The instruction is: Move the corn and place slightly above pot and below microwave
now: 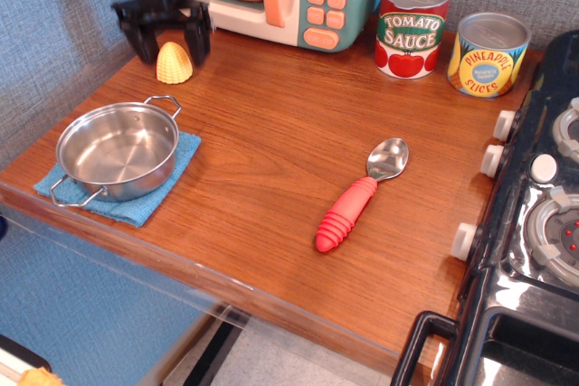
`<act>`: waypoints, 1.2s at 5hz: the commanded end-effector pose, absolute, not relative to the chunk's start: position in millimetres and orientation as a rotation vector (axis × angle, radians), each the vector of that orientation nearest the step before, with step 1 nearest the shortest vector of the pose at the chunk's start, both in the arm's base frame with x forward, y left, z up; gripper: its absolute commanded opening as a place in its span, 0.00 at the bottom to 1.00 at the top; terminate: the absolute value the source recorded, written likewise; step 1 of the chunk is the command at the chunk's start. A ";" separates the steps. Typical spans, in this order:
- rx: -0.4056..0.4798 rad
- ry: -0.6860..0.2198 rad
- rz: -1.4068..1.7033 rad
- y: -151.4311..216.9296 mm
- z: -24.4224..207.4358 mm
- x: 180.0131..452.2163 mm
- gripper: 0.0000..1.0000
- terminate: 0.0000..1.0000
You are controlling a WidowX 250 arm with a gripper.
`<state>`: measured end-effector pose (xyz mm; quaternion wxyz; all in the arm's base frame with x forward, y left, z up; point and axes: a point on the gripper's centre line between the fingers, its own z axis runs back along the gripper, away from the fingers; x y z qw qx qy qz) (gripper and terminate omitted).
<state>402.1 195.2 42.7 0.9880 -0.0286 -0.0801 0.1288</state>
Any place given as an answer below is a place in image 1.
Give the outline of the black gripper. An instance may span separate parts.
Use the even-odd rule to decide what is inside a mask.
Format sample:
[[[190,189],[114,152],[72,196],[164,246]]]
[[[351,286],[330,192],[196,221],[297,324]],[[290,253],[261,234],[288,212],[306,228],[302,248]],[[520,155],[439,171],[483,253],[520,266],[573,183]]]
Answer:
[[[194,65],[205,64],[211,52],[212,19],[209,4],[197,0],[180,0],[168,10],[148,11],[137,0],[128,0],[114,3],[111,8],[117,14],[121,31],[144,63],[153,64],[159,53],[153,29],[184,27],[185,41]]]

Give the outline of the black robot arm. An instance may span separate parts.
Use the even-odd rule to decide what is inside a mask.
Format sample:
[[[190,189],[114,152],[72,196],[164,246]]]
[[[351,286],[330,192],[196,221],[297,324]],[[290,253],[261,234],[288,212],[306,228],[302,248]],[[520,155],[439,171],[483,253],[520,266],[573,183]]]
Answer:
[[[160,53],[157,32],[181,29],[194,66],[201,67],[211,50],[209,5],[198,0],[127,0],[114,3],[119,28],[136,55],[152,64]]]

